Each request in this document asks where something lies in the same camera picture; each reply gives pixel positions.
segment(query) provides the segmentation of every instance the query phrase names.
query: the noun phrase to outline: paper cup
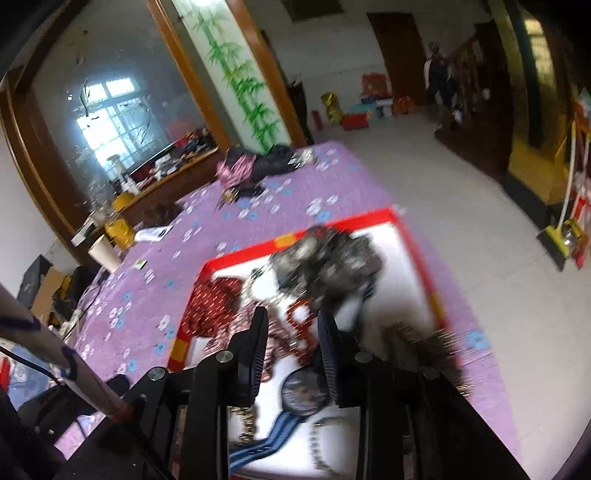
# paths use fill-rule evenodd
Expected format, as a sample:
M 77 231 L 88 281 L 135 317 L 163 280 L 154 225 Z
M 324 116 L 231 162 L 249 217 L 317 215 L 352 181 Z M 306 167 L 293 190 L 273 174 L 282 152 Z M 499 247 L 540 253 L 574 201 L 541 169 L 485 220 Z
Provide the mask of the paper cup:
M 121 266 L 121 259 L 115 253 L 115 249 L 109 243 L 106 236 L 100 238 L 89 248 L 88 254 L 103 267 L 114 273 Z

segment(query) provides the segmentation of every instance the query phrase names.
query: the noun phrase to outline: blue strap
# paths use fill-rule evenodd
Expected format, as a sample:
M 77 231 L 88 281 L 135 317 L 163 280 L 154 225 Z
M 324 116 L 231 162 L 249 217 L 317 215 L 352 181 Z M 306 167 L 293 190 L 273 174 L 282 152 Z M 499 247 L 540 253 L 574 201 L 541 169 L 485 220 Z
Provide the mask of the blue strap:
M 307 417 L 301 417 L 285 410 L 282 411 L 275 419 L 273 428 L 266 439 L 250 443 L 249 445 L 230 453 L 230 473 L 234 473 L 247 463 L 260 460 L 261 458 L 268 457 L 279 451 L 281 447 L 285 445 L 297 426 L 305 421 L 306 418 Z

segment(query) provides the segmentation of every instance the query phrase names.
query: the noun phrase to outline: purple bedspread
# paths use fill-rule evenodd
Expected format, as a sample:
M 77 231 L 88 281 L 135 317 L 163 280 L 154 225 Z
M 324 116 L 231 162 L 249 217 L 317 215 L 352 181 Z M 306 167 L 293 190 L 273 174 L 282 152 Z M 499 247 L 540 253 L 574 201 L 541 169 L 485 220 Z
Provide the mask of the purple bedspread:
M 392 197 L 344 146 L 316 147 L 319 162 L 265 180 L 265 193 L 252 201 L 216 210 L 220 185 L 214 183 L 181 200 L 184 212 L 159 243 L 136 244 L 119 270 L 90 291 L 81 308 L 94 300 L 76 349 L 104 379 L 116 373 L 137 382 L 151 367 L 166 366 L 178 324 L 196 275 L 209 259 L 267 241 L 278 235 L 375 209 Z M 474 383 L 470 402 L 518 458 L 511 408 L 499 367 L 485 335 L 437 252 L 409 223 L 427 261 L 460 339 L 462 361 Z M 132 268 L 147 260 L 142 270 Z M 101 414 L 82 417 L 88 432 Z M 82 441 L 74 426 L 57 446 L 70 456 Z

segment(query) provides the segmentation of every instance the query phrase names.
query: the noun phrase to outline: yellow container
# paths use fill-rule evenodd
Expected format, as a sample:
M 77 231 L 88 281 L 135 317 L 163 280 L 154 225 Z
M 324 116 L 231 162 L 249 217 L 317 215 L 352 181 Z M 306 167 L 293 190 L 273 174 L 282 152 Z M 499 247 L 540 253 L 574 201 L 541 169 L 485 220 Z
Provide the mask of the yellow container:
M 120 212 L 125 206 L 131 203 L 134 199 L 134 195 L 130 192 L 123 192 L 115 200 L 113 200 L 113 208 L 116 212 Z
M 135 230 L 123 217 L 107 221 L 105 232 L 122 250 L 127 250 L 134 244 Z

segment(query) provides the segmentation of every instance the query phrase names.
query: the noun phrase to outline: doorway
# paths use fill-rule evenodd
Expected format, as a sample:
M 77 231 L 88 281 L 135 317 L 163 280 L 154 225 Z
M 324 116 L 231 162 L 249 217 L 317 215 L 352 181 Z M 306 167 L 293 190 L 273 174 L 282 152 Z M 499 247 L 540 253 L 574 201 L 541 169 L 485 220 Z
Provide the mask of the doorway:
M 412 14 L 368 14 L 378 39 L 395 97 L 409 96 L 417 105 L 427 101 L 423 66 L 427 61 L 423 41 Z

